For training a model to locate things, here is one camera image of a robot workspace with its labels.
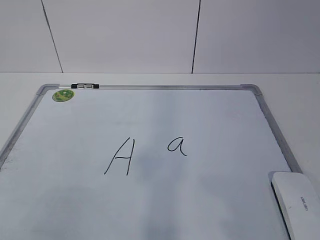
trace gray plastic corner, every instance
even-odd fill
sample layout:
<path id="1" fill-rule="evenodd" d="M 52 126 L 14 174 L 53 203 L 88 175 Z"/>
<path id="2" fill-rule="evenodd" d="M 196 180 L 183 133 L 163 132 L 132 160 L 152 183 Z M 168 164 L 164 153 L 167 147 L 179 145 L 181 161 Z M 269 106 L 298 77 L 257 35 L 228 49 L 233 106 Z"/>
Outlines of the gray plastic corner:
<path id="1" fill-rule="evenodd" d="M 37 95 L 44 95 L 48 90 L 58 89 L 59 84 L 44 84 L 36 92 Z"/>
<path id="2" fill-rule="evenodd" d="M 240 84 L 240 86 L 245 90 L 253 92 L 254 95 L 262 95 L 262 91 L 255 84 Z"/>

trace table surface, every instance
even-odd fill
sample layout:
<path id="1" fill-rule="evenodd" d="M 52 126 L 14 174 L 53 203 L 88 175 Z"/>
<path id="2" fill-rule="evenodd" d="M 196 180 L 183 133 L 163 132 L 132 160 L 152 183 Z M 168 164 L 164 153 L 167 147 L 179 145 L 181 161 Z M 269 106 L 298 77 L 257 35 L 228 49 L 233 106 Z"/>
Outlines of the table surface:
<path id="1" fill-rule="evenodd" d="M 43 84 L 260 87 L 303 173 L 320 195 L 320 74 L 0 73 L 0 147 Z"/>

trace white eraser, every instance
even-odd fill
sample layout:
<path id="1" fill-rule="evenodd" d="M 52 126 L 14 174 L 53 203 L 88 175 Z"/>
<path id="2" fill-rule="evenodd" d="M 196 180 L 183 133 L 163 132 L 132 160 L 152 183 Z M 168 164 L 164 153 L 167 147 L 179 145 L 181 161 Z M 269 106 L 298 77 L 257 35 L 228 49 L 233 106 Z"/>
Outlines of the white eraser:
<path id="1" fill-rule="evenodd" d="M 309 179 L 276 172 L 272 184 L 291 240 L 320 240 L 320 198 Z"/>

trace round sticker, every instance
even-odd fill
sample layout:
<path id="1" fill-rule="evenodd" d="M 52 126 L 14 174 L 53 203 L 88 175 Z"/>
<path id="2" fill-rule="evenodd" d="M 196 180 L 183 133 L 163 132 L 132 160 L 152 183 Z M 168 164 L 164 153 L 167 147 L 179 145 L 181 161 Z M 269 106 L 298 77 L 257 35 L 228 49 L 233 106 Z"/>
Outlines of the round sticker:
<path id="1" fill-rule="evenodd" d="M 75 92 L 69 89 L 57 91 L 53 94 L 52 99 L 56 102 L 65 102 L 72 99 Z"/>

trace black marker writing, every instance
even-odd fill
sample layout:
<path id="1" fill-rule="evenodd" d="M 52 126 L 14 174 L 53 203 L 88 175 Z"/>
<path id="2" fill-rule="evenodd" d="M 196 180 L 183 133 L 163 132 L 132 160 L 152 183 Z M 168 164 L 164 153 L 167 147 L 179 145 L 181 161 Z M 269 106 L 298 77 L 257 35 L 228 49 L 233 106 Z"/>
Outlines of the black marker writing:
<path id="1" fill-rule="evenodd" d="M 127 140 L 125 140 L 125 142 L 121 145 L 121 147 L 115 152 L 108 168 L 105 170 L 104 174 L 106 174 L 112 164 L 112 162 L 114 161 L 114 159 L 129 159 L 129 164 L 128 164 L 128 169 L 126 171 L 126 175 L 128 176 L 129 174 L 129 168 L 130 168 L 130 163 L 131 163 L 131 158 L 132 158 L 132 153 L 134 152 L 134 147 L 135 147 L 135 140 L 133 139 L 133 143 L 132 143 L 132 149 L 131 149 L 131 154 L 129 157 L 124 157 L 124 156 L 117 156 L 118 152 L 120 151 L 120 149 L 129 141 L 130 137 L 128 137 Z"/>
<path id="2" fill-rule="evenodd" d="M 173 144 L 173 143 L 176 143 L 176 142 L 178 142 L 178 141 L 180 141 L 180 142 L 179 142 L 179 144 L 175 147 L 175 149 L 170 149 L 170 145 Z M 180 149 L 180 152 L 181 152 L 184 156 L 187 156 L 187 155 L 184 154 L 184 152 L 182 151 L 182 143 L 183 143 L 183 142 L 184 142 L 184 138 L 183 138 L 182 136 L 177 137 L 177 138 L 173 139 L 173 140 L 169 143 L 167 149 L 168 149 L 170 152 L 173 152 L 173 151 L 177 150 L 177 149 L 180 147 L 180 148 L 179 148 L 179 149 Z"/>

